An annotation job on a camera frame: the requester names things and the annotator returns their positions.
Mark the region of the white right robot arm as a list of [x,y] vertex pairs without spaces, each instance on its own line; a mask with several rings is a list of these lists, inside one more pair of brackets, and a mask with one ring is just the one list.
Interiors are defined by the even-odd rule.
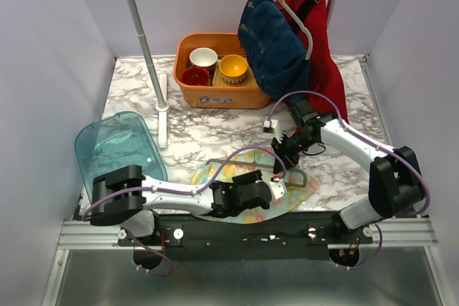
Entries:
[[301,153],[312,145],[325,145],[340,151],[369,174],[368,194],[331,217],[325,233],[344,243],[356,230],[372,222],[389,219],[420,201],[428,200],[425,182],[415,152],[403,146],[382,144],[347,125],[337,114],[318,114],[307,100],[293,103],[288,112],[297,131],[287,136],[277,120],[267,118],[266,133],[273,133],[271,146],[281,159],[273,171],[295,167]]

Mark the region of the floral cloth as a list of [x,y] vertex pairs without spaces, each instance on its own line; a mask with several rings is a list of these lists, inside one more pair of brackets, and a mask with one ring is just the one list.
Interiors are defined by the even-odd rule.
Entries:
[[[241,154],[245,154],[246,158],[251,158],[252,156],[256,156],[257,158],[259,158],[261,155],[271,156],[269,153],[266,153],[262,150],[249,150],[243,153],[239,153],[235,156],[240,156]],[[245,169],[244,167],[238,169],[229,166],[225,168],[223,166],[223,169],[218,174],[217,180],[223,182],[231,182],[233,177],[242,175],[244,173],[249,173],[248,170],[249,168]],[[263,174],[262,178],[264,181],[269,181],[271,179],[269,177],[264,177]],[[200,215],[198,215],[198,218],[205,219],[207,221],[218,221],[231,224],[261,223],[279,217],[283,214],[288,213],[289,211],[298,208],[309,196],[311,196],[319,189],[318,182],[314,178],[311,178],[309,176],[307,186],[305,188],[296,188],[292,186],[286,187],[288,191],[287,194],[281,199],[271,201],[269,209],[262,209],[260,207],[257,207],[253,209],[244,210],[241,214],[239,214],[236,217],[227,217],[223,219]]]

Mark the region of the grey hanger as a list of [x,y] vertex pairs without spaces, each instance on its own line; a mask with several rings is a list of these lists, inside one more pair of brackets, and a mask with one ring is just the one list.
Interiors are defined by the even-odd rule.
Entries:
[[[259,158],[252,156],[251,158],[246,158],[245,154],[240,156],[235,156],[224,167],[235,167],[241,169],[249,168],[248,172],[251,172],[251,168],[254,170],[260,169],[264,177],[272,178],[275,174],[273,173],[275,165],[275,159],[272,156],[261,155]],[[285,178],[286,186],[292,186],[296,188],[305,188],[307,186],[308,177],[305,172],[298,168],[292,168],[287,172],[287,177]]]
[[287,5],[285,0],[276,0],[278,1],[284,10],[290,15],[293,21],[298,25],[299,29],[306,35],[308,40],[308,49],[306,52],[305,61],[309,61],[313,52],[313,37],[311,32],[306,28],[303,21],[296,15],[296,13]]

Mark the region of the blue denim skirt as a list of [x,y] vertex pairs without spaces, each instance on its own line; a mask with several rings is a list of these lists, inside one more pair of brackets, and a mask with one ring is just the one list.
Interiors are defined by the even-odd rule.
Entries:
[[273,0],[247,0],[237,36],[266,95],[278,99],[307,88],[306,48]]

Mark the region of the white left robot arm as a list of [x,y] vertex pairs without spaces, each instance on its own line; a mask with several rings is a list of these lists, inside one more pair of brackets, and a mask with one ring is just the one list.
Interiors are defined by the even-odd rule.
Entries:
[[269,209],[284,194],[282,180],[266,181],[259,170],[230,182],[186,185],[145,176],[141,166],[130,165],[93,179],[91,206],[82,218],[93,226],[125,227],[140,243],[150,245],[158,239],[159,228],[149,211],[178,210],[225,219],[248,209]]

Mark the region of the red skirt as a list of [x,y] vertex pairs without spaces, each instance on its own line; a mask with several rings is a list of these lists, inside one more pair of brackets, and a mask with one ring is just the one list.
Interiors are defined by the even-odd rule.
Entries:
[[313,94],[291,96],[285,100],[285,104],[291,110],[295,102],[307,100],[319,115],[339,114],[348,122],[344,81],[329,48],[326,0],[285,0],[285,3],[309,30],[313,39],[308,82],[302,86],[303,90],[312,91]]

